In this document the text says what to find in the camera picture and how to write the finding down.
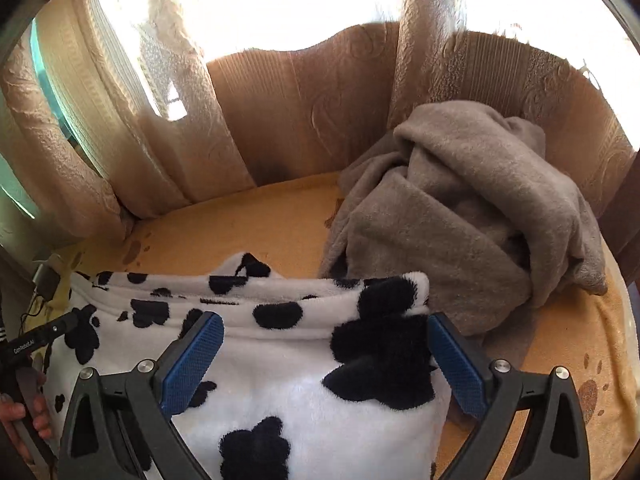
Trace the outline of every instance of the black spot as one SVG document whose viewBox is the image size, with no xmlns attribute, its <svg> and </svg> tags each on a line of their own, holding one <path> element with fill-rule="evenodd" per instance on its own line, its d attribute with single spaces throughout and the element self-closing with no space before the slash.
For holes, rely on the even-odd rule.
<svg viewBox="0 0 640 480">
<path fill-rule="evenodd" d="M 286 480 L 291 450 L 280 436 L 282 421 L 268 416 L 252 430 L 235 430 L 220 439 L 223 480 Z"/>
<path fill-rule="evenodd" d="M 155 288 L 154 290 L 151 291 L 151 295 L 152 296 L 159 296 L 162 298 L 170 298 L 171 297 L 171 291 L 166 288 L 165 286 L 161 286 L 160 288 Z"/>
<path fill-rule="evenodd" d="M 153 323 L 164 325 L 169 319 L 169 304 L 166 301 L 131 300 L 133 326 L 147 328 Z"/>
<path fill-rule="evenodd" d="M 78 316 L 78 325 L 65 334 L 65 344 L 76 351 L 76 359 L 81 365 L 87 364 L 94 356 L 94 350 L 100 347 L 100 339 L 89 321 L 96 310 L 92 304 L 82 307 L 82 310 L 71 309 Z"/>
<path fill-rule="evenodd" d="M 185 336 L 191 327 L 195 325 L 196 321 L 200 319 L 200 316 L 202 316 L 202 311 L 199 308 L 192 308 L 187 312 L 187 317 L 185 317 L 182 322 L 182 329 L 180 330 L 178 339 L 182 339 Z"/>
<path fill-rule="evenodd" d="M 99 272 L 97 276 L 98 285 L 106 285 L 107 283 L 109 283 L 112 275 L 113 272 L 111 272 L 110 270 L 103 270 L 102 272 Z"/>
<path fill-rule="evenodd" d="M 131 283 L 135 283 L 136 285 L 139 285 L 140 283 L 144 283 L 147 276 L 148 276 L 148 274 L 140 274 L 139 272 L 128 272 L 127 273 L 127 279 Z"/>
<path fill-rule="evenodd" d="M 375 399 L 408 410 L 434 398 L 427 316 L 381 316 L 334 329 L 331 350 L 343 363 L 322 384 L 344 400 Z"/>
<path fill-rule="evenodd" d="M 415 283 L 402 276 L 372 283 L 360 293 L 358 313 L 361 319 L 402 314 L 413 306 L 416 293 Z"/>
<path fill-rule="evenodd" d="M 254 318 L 262 328 L 292 328 L 302 318 L 302 307 L 295 301 L 256 305 Z"/>
<path fill-rule="evenodd" d="M 352 280 L 349 278 L 335 278 L 334 283 L 340 288 L 355 288 L 360 283 L 360 280 Z"/>
<path fill-rule="evenodd" d="M 200 303 L 208 304 L 208 305 L 238 305 L 237 301 L 231 300 L 210 300 L 209 298 L 200 298 Z"/>
<path fill-rule="evenodd" d="M 242 271 L 242 269 L 245 269 L 246 275 L 251 278 L 268 278 L 271 274 L 271 267 L 262 263 L 250 253 L 242 255 L 242 261 L 236 269 L 236 276 Z"/>
<path fill-rule="evenodd" d="M 47 345 L 47 349 L 44 351 L 44 359 L 42 361 L 42 373 L 46 374 L 51 364 L 51 351 L 53 349 L 53 343 Z"/>
<path fill-rule="evenodd" d="M 207 400 L 207 396 L 209 392 L 212 392 L 218 387 L 218 385 L 213 381 L 202 381 L 198 384 L 196 391 L 193 393 L 193 397 L 191 397 L 191 402 L 189 403 L 190 408 L 199 408 L 202 406 Z"/>
<path fill-rule="evenodd" d="M 245 286 L 246 276 L 209 276 L 209 288 L 214 294 L 227 294 L 235 286 Z"/>
<path fill-rule="evenodd" d="M 54 408 L 56 409 L 56 413 L 60 413 L 62 411 L 62 407 L 65 405 L 65 396 L 60 394 L 56 395 L 56 402 Z"/>
<path fill-rule="evenodd" d="M 376 283 L 384 282 L 385 280 L 388 280 L 388 278 L 367 278 L 366 280 L 362 280 L 362 283 L 364 283 L 364 286 L 371 286 Z"/>
</svg>

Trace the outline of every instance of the metal screw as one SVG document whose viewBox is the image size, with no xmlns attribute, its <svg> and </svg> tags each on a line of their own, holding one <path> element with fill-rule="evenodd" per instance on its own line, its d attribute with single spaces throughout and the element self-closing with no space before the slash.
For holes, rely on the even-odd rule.
<svg viewBox="0 0 640 480">
<path fill-rule="evenodd" d="M 93 374 L 94 374 L 94 369 L 93 368 L 83 368 L 82 370 L 80 370 L 80 373 L 78 374 L 78 377 L 80 377 L 81 379 L 87 380 Z"/>
<path fill-rule="evenodd" d="M 154 365 L 155 363 L 151 359 L 145 359 L 144 361 L 140 361 L 138 363 L 138 371 L 142 372 L 143 374 L 147 374 L 154 369 Z"/>
<path fill-rule="evenodd" d="M 505 374 L 511 370 L 511 364 L 505 359 L 496 359 L 494 363 L 494 369 L 496 372 Z"/>
<path fill-rule="evenodd" d="M 560 379 L 568 379 L 569 378 L 569 370 L 567 370 L 563 366 L 559 366 L 558 368 L 556 368 L 556 375 Z"/>
</svg>

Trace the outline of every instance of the fleece blanket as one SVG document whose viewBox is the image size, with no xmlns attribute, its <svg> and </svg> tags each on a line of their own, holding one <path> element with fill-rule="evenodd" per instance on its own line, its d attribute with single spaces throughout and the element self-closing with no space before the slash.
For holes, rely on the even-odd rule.
<svg viewBox="0 0 640 480">
<path fill-rule="evenodd" d="M 420 270 L 430 307 L 520 366 L 558 286 L 607 290 L 600 231 L 545 134 L 470 101 L 421 105 L 340 175 L 321 276 Z"/>
<path fill-rule="evenodd" d="M 213 479 L 428 479 L 450 397 L 427 345 L 428 293 L 420 272 L 287 280 L 248 253 L 207 276 L 75 273 L 81 321 L 45 357 L 54 430 L 83 367 L 131 370 L 212 310 L 224 343 L 173 422 Z"/>
</svg>

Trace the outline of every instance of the tan cushion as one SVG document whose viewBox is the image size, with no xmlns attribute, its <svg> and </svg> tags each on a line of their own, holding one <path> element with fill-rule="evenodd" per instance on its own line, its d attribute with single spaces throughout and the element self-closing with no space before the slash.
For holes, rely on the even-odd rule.
<svg viewBox="0 0 640 480">
<path fill-rule="evenodd" d="M 141 222 L 121 245 L 86 240 L 62 251 L 67 270 L 204 274 L 230 254 L 247 250 L 285 277 L 314 277 L 326 239 L 325 223 L 339 205 L 336 178 L 313 176 L 190 206 Z M 559 364 L 571 370 L 588 420 L 594 480 L 612 478 L 637 436 L 636 380 L 625 339 L 626 291 L 618 286 L 619 270 L 606 253 L 609 292 L 588 296 L 570 287 L 556 295 L 540 311 L 538 332 L 523 366 L 545 374 Z M 52 302 L 54 316 L 66 307 L 67 293 L 65 276 Z M 520 430 L 523 423 L 524 417 L 518 416 L 515 427 Z M 463 431 L 447 423 L 439 473 L 465 438 Z M 510 434 L 491 479 L 502 477 L 515 444 L 516 435 Z"/>
</svg>

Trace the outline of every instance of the blue gripper pad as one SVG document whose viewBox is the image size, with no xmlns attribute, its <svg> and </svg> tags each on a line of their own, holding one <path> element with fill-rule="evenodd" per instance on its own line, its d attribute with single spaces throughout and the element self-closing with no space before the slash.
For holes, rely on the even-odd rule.
<svg viewBox="0 0 640 480">
<path fill-rule="evenodd" d="M 198 325 L 202 325 L 200 330 L 191 338 L 191 331 L 197 330 Z M 222 318 L 213 312 L 203 313 L 189 330 L 185 339 L 191 341 L 162 382 L 160 410 L 165 416 L 179 415 L 189 407 L 196 388 L 222 345 L 224 334 Z"/>
<path fill-rule="evenodd" d="M 481 419 L 489 405 L 478 371 L 436 316 L 429 316 L 427 327 L 431 353 L 460 408 L 467 415 Z"/>
</svg>

